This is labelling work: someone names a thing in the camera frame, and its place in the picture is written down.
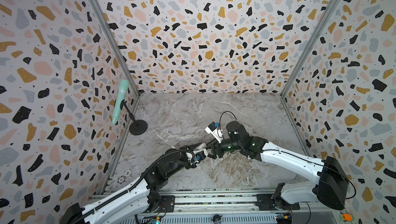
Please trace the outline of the white earbud charging case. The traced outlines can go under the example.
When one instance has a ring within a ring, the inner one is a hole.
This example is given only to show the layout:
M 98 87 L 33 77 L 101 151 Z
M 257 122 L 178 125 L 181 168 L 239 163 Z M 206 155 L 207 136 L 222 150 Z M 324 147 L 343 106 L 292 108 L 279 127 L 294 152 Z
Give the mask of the white earbud charging case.
M 202 143 L 196 148 L 196 150 L 201 150 L 201 149 L 206 149 L 206 148 L 207 148 L 207 144 Z

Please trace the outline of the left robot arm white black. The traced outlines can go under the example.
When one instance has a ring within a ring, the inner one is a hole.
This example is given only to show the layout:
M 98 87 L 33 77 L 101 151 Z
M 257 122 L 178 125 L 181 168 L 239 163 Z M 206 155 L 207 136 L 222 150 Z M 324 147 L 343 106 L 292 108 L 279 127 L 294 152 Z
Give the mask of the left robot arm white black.
M 136 214 L 153 212 L 161 202 L 159 189 L 181 169 L 195 168 L 207 157 L 214 159 L 208 150 L 170 149 L 155 160 L 136 180 L 121 190 L 91 204 L 69 207 L 61 219 L 62 224 L 115 224 Z

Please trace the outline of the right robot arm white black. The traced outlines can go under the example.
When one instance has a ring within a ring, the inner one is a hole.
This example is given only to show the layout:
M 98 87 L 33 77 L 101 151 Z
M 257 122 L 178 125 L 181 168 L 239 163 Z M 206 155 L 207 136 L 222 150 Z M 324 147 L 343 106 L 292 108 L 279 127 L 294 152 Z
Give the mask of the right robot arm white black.
M 238 151 L 249 159 L 275 164 L 306 179 L 302 183 L 278 184 L 271 197 L 278 208 L 288 208 L 300 202 L 320 202 L 333 210 L 344 209 L 351 182 L 337 159 L 318 159 L 292 152 L 265 138 L 249 135 L 237 121 L 226 125 L 228 137 L 224 137 L 218 123 L 212 122 L 205 130 L 214 137 L 208 145 L 213 159 Z

